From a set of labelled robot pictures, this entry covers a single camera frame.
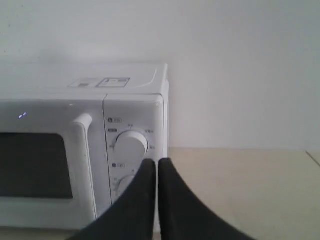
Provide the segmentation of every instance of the control panel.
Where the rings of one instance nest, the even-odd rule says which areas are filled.
[[[104,100],[107,157],[114,203],[143,159],[163,156],[164,102],[157,95],[108,95]]]

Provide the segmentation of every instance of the microwave window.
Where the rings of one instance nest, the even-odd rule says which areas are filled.
[[[64,139],[0,133],[0,197],[72,199]]]

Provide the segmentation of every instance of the white microwave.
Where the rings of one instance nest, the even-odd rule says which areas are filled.
[[[81,229],[168,154],[166,64],[1,64],[0,226]]]

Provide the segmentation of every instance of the countertop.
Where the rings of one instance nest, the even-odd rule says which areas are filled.
[[[172,148],[169,155],[204,204],[248,235],[319,239],[320,152]],[[0,228],[0,239],[64,240],[72,233]]]

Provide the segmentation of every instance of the dial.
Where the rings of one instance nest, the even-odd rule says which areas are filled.
[[[114,145],[115,157],[120,163],[139,164],[147,150],[147,139],[136,131],[125,131],[120,134]]]
[[[134,178],[135,176],[130,175],[120,180],[118,190],[117,190],[118,197],[124,193],[124,191],[127,189],[127,187],[130,185],[130,183],[133,181]]]

